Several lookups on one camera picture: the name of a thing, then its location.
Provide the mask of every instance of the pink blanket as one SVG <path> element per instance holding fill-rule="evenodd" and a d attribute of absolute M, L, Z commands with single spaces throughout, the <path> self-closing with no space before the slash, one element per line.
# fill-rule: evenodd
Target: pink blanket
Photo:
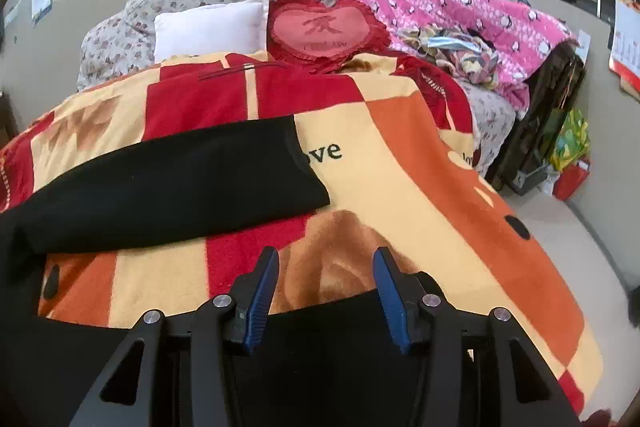
<path fill-rule="evenodd" d="M 371 6 L 391 33 L 391 48 L 414 51 L 403 44 L 399 28 L 436 23 L 443 28 L 472 28 L 498 51 L 497 92 L 523 117 L 529 108 L 524 83 L 561 42 L 575 39 L 558 19 L 507 0 L 359 0 Z"/>

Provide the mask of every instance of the blue gripper pad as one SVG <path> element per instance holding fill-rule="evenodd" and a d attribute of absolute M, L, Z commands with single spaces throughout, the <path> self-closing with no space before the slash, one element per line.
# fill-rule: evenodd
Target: blue gripper pad
<path fill-rule="evenodd" d="M 400 348 L 400 352 L 406 355 L 411 347 L 406 311 L 380 249 L 373 254 L 373 279 L 376 281 L 391 338 Z"/>
<path fill-rule="evenodd" d="M 262 340 L 264 327 L 267 324 L 267 315 L 271 307 L 271 299 L 273 299 L 273 293 L 278 282 L 279 271 L 278 252 L 272 249 L 267 268 L 256 286 L 254 299 L 246 314 L 246 333 L 244 334 L 243 344 L 249 353 L 252 353 Z"/>

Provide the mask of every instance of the black sleeve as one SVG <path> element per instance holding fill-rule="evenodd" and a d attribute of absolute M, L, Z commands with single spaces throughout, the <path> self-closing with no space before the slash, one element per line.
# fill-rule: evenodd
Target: black sleeve
<path fill-rule="evenodd" d="M 67 171 L 0 216 L 0 302 L 8 283 L 42 280 L 34 271 L 47 253 L 165 245 L 327 204 L 292 116 L 134 144 Z"/>

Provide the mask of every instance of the blanket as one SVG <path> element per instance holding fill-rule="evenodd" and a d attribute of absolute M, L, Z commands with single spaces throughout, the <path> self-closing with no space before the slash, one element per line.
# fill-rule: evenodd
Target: blanket
<path fill-rule="evenodd" d="M 2 150 L 5 208 L 141 140 L 285 114 L 330 206 L 161 247 L 51 253 L 43 287 L 55 274 L 57 291 L 38 313 L 131 327 L 148 309 L 191 311 L 252 269 L 264 245 L 280 252 L 271 313 L 285 312 L 374 288 L 372 253 L 388 246 L 402 270 L 430 273 L 455 307 L 510 309 L 579 411 L 602 372 L 590 327 L 524 224 L 444 143 L 428 97 L 397 74 L 398 58 L 356 57 L 369 71 L 315 76 L 267 58 L 173 58 L 69 97 Z"/>
<path fill-rule="evenodd" d="M 558 19 L 508 0 L 359 0 L 391 34 L 392 49 L 414 52 L 398 38 L 402 28 L 471 28 L 494 44 L 500 61 L 497 92 L 522 118 L 529 108 L 527 80 L 561 42 L 575 36 Z"/>

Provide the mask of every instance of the yellow plastic bag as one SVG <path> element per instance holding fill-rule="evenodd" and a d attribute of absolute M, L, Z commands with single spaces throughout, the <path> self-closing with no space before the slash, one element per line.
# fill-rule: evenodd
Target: yellow plastic bag
<path fill-rule="evenodd" d="M 558 172 L 589 152 L 589 122 L 580 109 L 572 109 L 564 119 L 549 162 Z"/>

